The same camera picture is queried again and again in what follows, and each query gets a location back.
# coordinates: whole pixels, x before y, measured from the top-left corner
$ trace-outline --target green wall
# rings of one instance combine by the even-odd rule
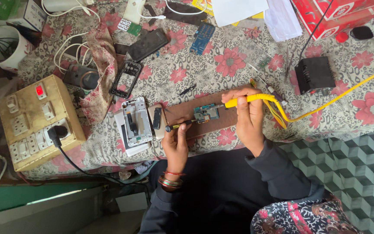
[[[32,186],[0,187],[0,211],[25,205],[29,202],[56,196],[66,192],[89,189],[99,183],[75,183]]]

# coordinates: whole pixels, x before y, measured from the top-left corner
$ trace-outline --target red box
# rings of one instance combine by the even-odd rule
[[[292,0],[297,12],[311,34],[322,17],[319,9],[312,2],[313,0]],[[374,17],[374,7],[353,12],[329,21],[323,20],[313,35],[314,40],[331,37],[337,33],[348,31],[352,28],[362,26]]]
[[[312,0],[321,16],[324,14],[330,0]],[[325,20],[333,20],[343,15],[374,7],[374,0],[334,0],[324,16]]]

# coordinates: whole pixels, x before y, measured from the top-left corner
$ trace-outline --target brown cardboard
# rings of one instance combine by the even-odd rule
[[[242,89],[242,88],[249,88],[250,85],[243,85],[241,87],[235,89]],[[197,98],[191,100],[189,102],[184,102],[178,105],[170,106],[165,110],[165,116],[167,118],[168,123],[175,124],[174,120],[185,117],[185,120],[188,118],[194,118],[194,108],[205,106],[214,103],[215,105],[222,104],[221,103],[221,95],[223,93],[227,93],[227,91],[207,95],[201,98]],[[191,139],[198,136],[202,136],[209,132],[214,132],[216,130],[224,129],[227,127],[231,127],[236,125],[237,123],[237,114],[236,108],[230,108],[226,110],[224,107],[218,109],[219,111],[219,119],[217,120],[210,120],[207,123],[197,124],[193,123],[190,129],[187,131],[186,138]]]

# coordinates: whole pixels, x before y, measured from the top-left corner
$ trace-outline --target checkered floor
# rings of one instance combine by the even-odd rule
[[[280,147],[307,177],[341,199],[354,225],[374,234],[374,132],[350,141],[300,140]]]

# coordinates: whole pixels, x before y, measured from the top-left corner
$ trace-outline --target hand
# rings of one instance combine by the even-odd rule
[[[221,96],[222,103],[226,103],[233,98],[238,99],[236,133],[255,157],[258,157],[263,150],[263,101],[258,99],[248,103],[245,95],[259,93],[262,93],[259,89],[244,88],[231,90]]]
[[[184,119],[175,120],[179,124],[184,122]],[[188,147],[186,141],[186,131],[191,125],[182,124],[178,129],[171,130],[164,133],[164,138],[161,140],[164,152],[167,155],[168,172],[182,173],[187,162]],[[165,174],[165,178],[177,181],[180,176]]]

